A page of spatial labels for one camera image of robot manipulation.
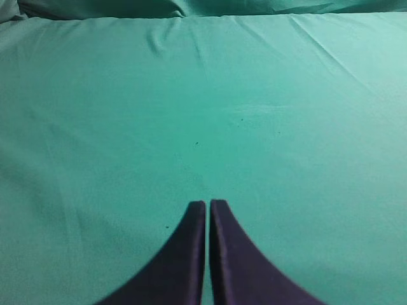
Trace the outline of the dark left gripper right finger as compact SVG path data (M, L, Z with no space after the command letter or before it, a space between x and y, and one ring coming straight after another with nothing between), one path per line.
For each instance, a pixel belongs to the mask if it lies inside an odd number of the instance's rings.
M214 304L322 304L256 247L225 200L210 202L209 266Z

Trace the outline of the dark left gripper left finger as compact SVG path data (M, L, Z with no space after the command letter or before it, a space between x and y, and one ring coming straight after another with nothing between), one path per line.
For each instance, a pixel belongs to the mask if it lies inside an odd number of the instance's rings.
M164 246L101 304L200 304L205 269L206 206L192 201Z

